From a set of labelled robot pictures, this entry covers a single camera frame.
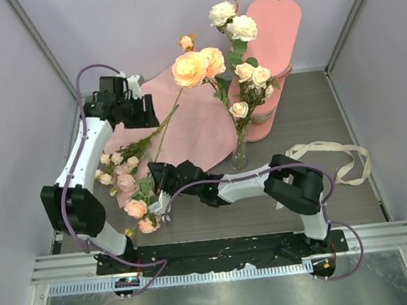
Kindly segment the cream ribbon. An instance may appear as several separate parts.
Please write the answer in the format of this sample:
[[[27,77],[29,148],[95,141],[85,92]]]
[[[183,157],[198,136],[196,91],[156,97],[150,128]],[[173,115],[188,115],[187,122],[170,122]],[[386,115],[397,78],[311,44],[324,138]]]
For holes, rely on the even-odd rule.
[[[286,150],[286,156],[306,162],[324,161],[337,185],[360,186],[371,174],[368,149],[354,144],[340,144],[336,141],[314,141],[309,144],[295,144]]]

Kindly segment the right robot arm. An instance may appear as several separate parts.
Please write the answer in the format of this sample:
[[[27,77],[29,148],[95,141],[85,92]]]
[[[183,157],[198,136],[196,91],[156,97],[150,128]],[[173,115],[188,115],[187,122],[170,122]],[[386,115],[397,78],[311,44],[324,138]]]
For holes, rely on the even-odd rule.
[[[152,212],[165,222],[174,198],[181,194],[195,196],[211,208],[268,196],[300,216],[311,252],[321,253],[330,245],[329,223],[322,209],[324,173],[318,168],[277,154],[269,164],[238,174],[207,173],[188,160],[177,166],[150,162],[148,170],[159,195]]]

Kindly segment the purple pink wrapping paper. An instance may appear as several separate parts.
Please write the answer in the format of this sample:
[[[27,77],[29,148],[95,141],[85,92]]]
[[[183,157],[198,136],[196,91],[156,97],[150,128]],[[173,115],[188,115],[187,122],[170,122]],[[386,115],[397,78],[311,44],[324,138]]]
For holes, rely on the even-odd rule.
[[[177,166],[190,160],[204,171],[223,161],[236,146],[236,134],[222,102],[214,97],[210,84],[181,88],[171,72],[172,65],[147,81],[143,92],[152,95],[155,112],[164,120],[175,99],[179,108],[171,117],[164,142],[156,137],[148,150],[153,157],[161,148],[158,161]]]

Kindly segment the peach rose flower stem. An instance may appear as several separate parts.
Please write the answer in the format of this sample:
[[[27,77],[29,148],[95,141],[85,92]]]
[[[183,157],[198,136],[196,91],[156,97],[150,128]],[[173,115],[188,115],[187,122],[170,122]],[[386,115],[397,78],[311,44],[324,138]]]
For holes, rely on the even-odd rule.
[[[179,99],[180,98],[177,97],[174,101],[174,104],[179,104]],[[157,136],[160,137],[160,143],[164,142],[164,137],[168,127],[165,128],[165,131],[162,134]],[[156,154],[153,157],[150,157],[147,152],[147,157],[143,161],[156,161],[160,156],[160,153],[161,148],[158,148]],[[140,230],[140,232],[150,234],[157,231],[161,226],[156,216],[148,211],[148,206],[151,204],[151,196],[155,193],[153,187],[154,180],[152,179],[151,173],[148,171],[145,172],[145,174],[139,180],[136,179],[135,176],[135,180],[138,190],[132,194],[127,193],[128,198],[125,200],[124,203],[124,211],[126,212],[126,214],[128,214],[128,216],[134,218],[137,221],[137,228]]]

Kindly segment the single green flower stem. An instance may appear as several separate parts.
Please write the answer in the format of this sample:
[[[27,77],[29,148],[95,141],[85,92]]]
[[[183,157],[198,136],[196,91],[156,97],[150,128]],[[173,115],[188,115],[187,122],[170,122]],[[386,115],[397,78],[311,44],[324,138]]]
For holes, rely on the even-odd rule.
[[[173,79],[181,88],[190,89],[201,84],[210,84],[214,97],[224,105],[235,126],[235,134],[239,137],[237,121],[229,111],[227,80],[220,77],[226,71],[223,53],[219,48],[212,47],[195,50],[195,38],[194,33],[180,37],[178,44],[183,49],[183,54],[177,57],[172,65]]]

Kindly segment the pink small rose spray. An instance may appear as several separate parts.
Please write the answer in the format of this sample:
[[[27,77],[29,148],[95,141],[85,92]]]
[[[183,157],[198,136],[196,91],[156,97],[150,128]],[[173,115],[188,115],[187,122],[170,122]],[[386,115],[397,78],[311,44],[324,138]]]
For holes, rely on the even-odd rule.
[[[102,168],[96,170],[94,181],[104,186],[110,186],[109,194],[111,197],[116,197],[120,193],[132,194],[138,190],[135,175],[139,165],[147,157],[147,152],[151,148],[153,140],[168,127],[171,117],[179,106],[178,103],[175,103],[161,126],[144,139],[131,142],[126,147],[114,151],[113,154],[102,154],[100,156],[99,165]]]

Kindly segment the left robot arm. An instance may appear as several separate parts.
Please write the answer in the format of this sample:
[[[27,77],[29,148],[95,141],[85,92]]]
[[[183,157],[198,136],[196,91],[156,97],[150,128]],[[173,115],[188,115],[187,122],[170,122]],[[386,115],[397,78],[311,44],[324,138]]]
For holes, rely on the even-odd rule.
[[[127,273],[136,266],[128,238],[106,221],[106,210],[94,196],[95,171],[116,125],[145,129],[159,126],[153,98],[141,91],[142,75],[102,76],[99,89],[80,106],[75,144],[55,184],[44,186],[40,199],[54,231],[73,235],[86,250],[113,254],[112,264]]]

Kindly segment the white peony flower stem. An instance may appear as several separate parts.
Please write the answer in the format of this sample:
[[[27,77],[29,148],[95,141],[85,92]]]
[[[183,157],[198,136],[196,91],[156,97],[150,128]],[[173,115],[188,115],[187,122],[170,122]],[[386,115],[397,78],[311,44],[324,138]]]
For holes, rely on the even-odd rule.
[[[244,63],[244,56],[250,41],[255,41],[258,28],[255,20],[245,14],[239,14],[240,0],[223,1],[215,4],[209,11],[211,26],[224,34],[229,41],[230,51],[227,55],[228,68],[234,72],[235,67]]]

